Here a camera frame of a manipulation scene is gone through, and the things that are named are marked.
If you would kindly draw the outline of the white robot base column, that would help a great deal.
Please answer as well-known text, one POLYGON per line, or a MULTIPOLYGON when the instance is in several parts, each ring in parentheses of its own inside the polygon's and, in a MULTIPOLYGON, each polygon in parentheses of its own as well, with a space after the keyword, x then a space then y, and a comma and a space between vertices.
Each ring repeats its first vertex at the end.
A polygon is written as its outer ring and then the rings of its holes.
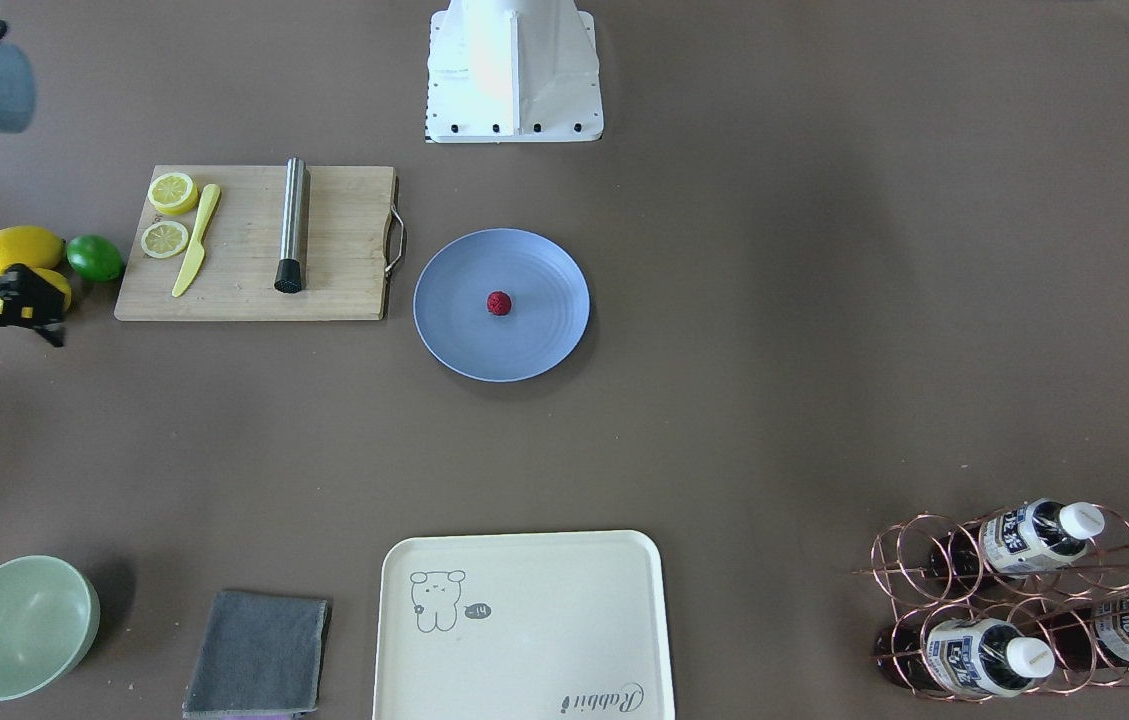
POLYGON ((427 142, 604 135, 596 23, 574 1, 450 1, 428 28, 427 142))

